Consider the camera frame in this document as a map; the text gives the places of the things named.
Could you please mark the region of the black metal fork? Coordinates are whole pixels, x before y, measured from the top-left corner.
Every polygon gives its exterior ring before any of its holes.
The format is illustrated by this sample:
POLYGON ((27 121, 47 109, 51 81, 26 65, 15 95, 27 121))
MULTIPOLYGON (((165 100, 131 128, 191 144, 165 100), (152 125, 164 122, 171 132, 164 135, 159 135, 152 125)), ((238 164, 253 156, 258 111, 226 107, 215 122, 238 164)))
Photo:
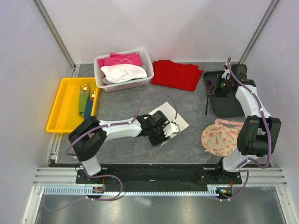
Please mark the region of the black metal fork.
POLYGON ((206 81, 206 86, 208 90, 209 95, 215 95, 217 92, 218 88, 218 83, 219 83, 220 76, 216 76, 214 82, 212 82, 210 79, 206 81))

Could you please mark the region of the white paper napkin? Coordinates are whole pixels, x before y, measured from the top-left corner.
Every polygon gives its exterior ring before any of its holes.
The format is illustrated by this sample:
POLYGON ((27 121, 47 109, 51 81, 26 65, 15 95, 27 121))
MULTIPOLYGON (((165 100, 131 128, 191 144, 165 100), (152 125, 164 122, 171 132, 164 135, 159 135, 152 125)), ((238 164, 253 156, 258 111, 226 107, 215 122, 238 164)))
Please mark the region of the white paper napkin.
MULTIPOLYGON (((173 119, 177 119, 178 125, 180 127, 180 133, 189 126, 189 124, 181 117, 180 114, 177 114, 176 116, 176 110, 168 102, 165 102, 161 106, 152 110, 149 115, 151 115, 153 119, 157 119, 159 122, 162 121, 160 117, 166 118, 166 121, 169 122, 173 121, 173 119)), ((173 139, 178 134, 173 134, 170 139, 173 139)))

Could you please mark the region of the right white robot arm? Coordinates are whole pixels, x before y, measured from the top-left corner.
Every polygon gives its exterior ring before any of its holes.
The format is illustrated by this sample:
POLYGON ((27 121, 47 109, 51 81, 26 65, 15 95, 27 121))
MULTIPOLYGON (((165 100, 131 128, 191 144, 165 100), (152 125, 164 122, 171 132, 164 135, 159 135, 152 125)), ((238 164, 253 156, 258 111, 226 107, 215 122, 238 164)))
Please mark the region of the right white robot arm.
POLYGON ((255 82, 238 77, 233 69, 245 72, 246 65, 226 62, 224 73, 217 77, 212 87, 212 95, 216 97, 234 94, 246 118, 237 137, 236 149, 217 163, 214 178, 221 184, 230 180, 240 182, 238 175, 242 167, 251 161, 259 168, 267 168, 281 128, 280 119, 272 117, 261 103, 255 82))

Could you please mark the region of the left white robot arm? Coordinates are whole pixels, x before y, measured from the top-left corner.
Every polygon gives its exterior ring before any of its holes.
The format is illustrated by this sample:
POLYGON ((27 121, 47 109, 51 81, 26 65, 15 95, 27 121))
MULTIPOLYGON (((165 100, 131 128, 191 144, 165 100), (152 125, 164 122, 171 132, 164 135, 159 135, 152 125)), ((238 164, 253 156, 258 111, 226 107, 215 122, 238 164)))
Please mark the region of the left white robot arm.
POLYGON ((137 115, 121 121, 100 121, 90 116, 69 134, 68 139, 87 172, 86 178, 91 183, 99 183, 103 173, 96 154, 105 142, 124 137, 147 137, 153 147, 160 146, 170 139, 166 130, 170 124, 160 110, 153 115, 137 115))

